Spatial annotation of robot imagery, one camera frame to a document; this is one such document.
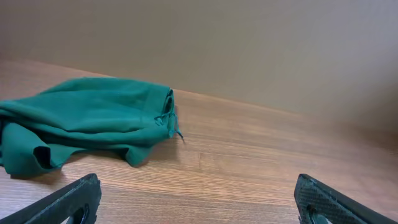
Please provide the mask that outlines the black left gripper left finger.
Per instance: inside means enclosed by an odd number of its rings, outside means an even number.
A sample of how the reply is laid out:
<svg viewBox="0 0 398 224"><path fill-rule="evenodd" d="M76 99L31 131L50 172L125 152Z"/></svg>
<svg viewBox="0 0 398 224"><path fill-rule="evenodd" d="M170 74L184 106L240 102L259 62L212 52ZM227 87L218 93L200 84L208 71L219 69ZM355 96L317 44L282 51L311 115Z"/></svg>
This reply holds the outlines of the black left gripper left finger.
<svg viewBox="0 0 398 224"><path fill-rule="evenodd" d="M100 180L88 174L41 200L1 219L2 224L94 224L101 200Z"/></svg>

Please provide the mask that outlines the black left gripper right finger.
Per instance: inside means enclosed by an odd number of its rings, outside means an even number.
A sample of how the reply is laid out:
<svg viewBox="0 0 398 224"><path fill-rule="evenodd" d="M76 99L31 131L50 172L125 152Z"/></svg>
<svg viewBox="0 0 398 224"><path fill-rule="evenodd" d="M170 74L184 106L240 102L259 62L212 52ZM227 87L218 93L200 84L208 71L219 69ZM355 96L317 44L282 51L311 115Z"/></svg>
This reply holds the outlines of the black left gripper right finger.
<svg viewBox="0 0 398 224"><path fill-rule="evenodd" d="M301 224L397 224L307 174L298 176L294 199Z"/></svg>

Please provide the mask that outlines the green cloth bag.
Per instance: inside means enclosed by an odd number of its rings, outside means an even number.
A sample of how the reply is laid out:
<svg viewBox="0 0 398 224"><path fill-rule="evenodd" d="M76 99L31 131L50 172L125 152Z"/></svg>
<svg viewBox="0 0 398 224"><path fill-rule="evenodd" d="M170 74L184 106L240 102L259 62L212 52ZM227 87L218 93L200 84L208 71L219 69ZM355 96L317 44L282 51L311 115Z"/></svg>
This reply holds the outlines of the green cloth bag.
<svg viewBox="0 0 398 224"><path fill-rule="evenodd" d="M138 166L178 134L173 90L139 80L78 78L1 102L1 165L14 176L51 172L91 151Z"/></svg>

